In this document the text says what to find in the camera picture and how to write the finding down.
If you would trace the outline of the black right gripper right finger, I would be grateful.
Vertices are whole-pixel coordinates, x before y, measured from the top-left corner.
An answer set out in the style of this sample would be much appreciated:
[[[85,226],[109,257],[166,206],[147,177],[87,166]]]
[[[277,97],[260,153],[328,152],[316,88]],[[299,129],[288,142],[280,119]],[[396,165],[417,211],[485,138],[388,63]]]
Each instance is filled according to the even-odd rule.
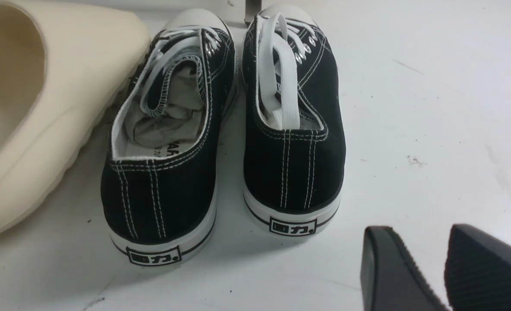
[[[444,282],[454,311],[511,311],[511,246],[471,225],[453,225]]]

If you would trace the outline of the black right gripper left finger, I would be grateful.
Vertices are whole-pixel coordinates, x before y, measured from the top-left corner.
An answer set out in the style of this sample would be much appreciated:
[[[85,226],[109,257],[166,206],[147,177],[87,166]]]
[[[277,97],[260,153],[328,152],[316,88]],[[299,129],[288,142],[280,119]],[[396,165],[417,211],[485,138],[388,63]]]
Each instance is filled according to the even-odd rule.
[[[447,311],[392,227],[365,228],[360,281],[365,311]]]

